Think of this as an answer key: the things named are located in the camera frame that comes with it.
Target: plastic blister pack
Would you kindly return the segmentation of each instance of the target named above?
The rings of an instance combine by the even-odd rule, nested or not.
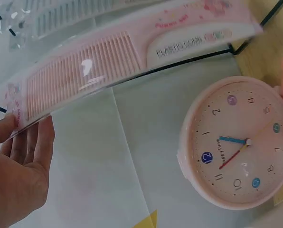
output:
[[[32,9],[22,0],[3,0],[0,2],[0,34],[13,27],[23,28],[26,19],[31,17]]]
[[[62,106],[152,68],[262,31],[240,0],[159,4],[73,39],[0,87],[14,134]]]
[[[60,0],[54,4],[48,2],[47,6],[37,10],[34,16],[32,36],[34,40],[41,39],[85,19],[159,1],[162,0]]]

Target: pink clock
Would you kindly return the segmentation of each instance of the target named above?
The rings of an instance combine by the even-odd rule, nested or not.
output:
[[[250,77],[214,83],[187,113],[178,160],[197,192],[219,207],[266,202],[283,184],[283,99]]]

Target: hour hand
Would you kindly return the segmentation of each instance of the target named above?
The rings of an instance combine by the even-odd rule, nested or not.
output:
[[[219,139],[222,140],[222,141],[239,143],[239,144],[242,144],[242,145],[246,144],[246,139],[236,139],[236,138],[224,137],[224,136],[221,136]]]

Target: clock brand text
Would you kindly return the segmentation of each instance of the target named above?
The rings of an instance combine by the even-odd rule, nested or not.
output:
[[[224,164],[226,162],[226,157],[225,157],[225,152],[222,149],[222,145],[221,145],[221,142],[219,141],[219,139],[217,139],[217,149],[221,153],[221,158],[222,158],[222,161],[223,161],[223,164]]]

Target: white table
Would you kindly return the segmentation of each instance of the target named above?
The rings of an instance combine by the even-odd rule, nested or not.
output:
[[[8,34],[0,36],[0,84],[49,48],[10,53]],[[54,113],[47,203],[13,227],[130,228],[156,209],[158,228],[247,226],[272,201],[247,211],[217,208],[184,178],[176,157],[196,96],[239,74],[232,57],[211,58],[106,89]]]

